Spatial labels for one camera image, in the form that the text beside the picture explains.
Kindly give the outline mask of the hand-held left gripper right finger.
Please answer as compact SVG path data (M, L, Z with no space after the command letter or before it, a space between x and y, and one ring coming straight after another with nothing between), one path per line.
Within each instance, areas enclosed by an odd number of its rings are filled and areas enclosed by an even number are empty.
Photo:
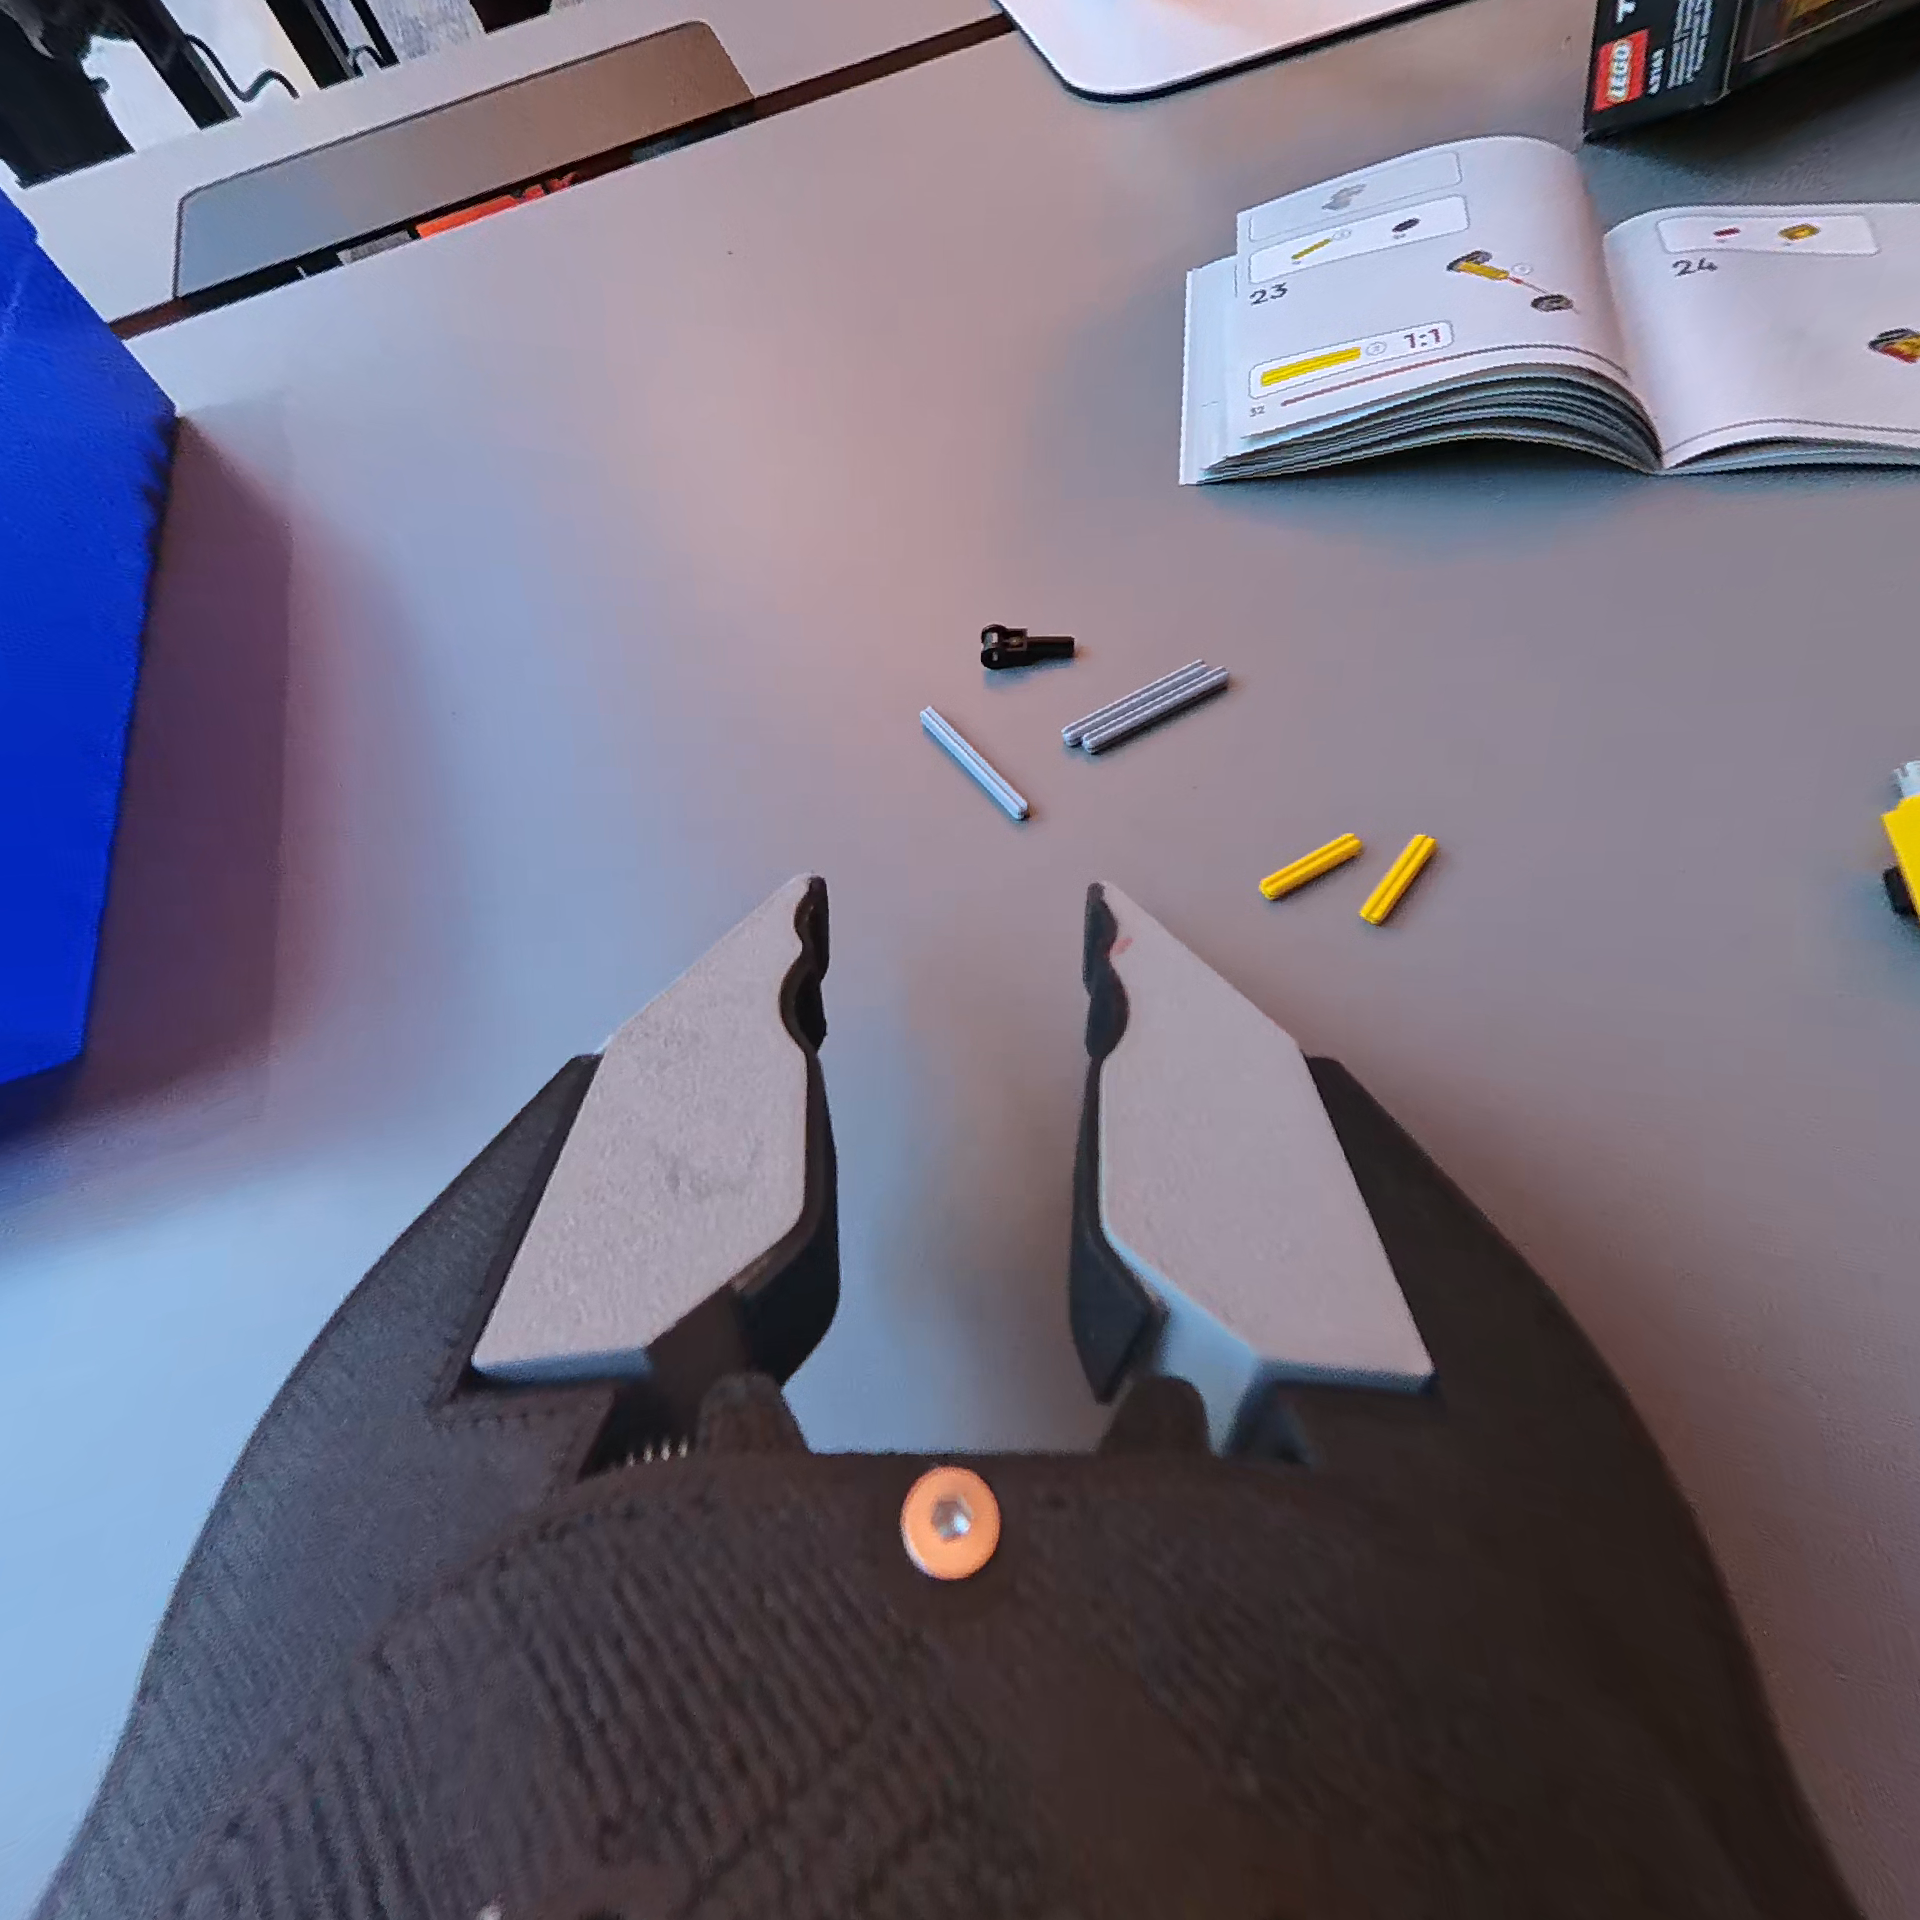
M1303 1046L1092 881L1068 1318L1098 1402L1188 1383L1216 1453L1279 1385L1421 1393L1434 1359Z

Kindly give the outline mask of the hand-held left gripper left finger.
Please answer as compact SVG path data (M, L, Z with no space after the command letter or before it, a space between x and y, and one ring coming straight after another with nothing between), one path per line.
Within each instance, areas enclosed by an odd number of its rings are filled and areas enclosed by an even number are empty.
M493 1383L789 1380L838 1303L827 888L798 874L614 1031L470 1353Z

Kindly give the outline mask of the blue plastic bin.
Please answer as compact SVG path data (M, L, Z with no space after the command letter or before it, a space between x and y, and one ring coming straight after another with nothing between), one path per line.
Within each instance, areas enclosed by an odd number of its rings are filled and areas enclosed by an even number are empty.
M90 1025L175 407L3 200L3 1079Z

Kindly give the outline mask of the yellow lego axle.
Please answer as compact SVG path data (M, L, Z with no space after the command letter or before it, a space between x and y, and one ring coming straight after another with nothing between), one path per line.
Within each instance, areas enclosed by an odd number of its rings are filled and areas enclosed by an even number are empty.
M1412 833L1405 840L1404 850L1386 869L1374 890L1365 898L1359 906L1359 918L1374 927L1388 922L1412 888L1412 884L1418 881L1418 878L1429 869L1435 853L1438 840L1434 833Z
M1319 847L1296 854L1284 865L1262 874L1258 890L1262 901L1276 903L1292 896L1315 879L1325 878L1339 865L1352 861L1363 853L1363 840L1355 831L1343 831Z

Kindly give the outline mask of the light grey lego axle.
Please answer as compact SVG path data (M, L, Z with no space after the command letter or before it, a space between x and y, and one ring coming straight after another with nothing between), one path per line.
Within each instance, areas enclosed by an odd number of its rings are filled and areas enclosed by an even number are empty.
M1005 813L1013 822L1031 815L1029 798L970 743L963 730L936 709L919 710L922 730Z

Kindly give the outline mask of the lego instruction booklet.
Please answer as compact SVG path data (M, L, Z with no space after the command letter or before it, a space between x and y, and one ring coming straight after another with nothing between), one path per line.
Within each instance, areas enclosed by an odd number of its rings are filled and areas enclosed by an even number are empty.
M1245 207L1183 293L1183 487L1464 440L1635 473L1917 460L1917 207L1603 223L1571 150L1488 135Z

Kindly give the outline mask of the lego set box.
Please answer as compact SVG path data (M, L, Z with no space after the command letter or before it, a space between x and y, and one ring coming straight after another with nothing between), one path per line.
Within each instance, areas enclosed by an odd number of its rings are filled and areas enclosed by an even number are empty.
M1618 137L1712 106L1915 8L1915 2L1598 2L1581 135Z

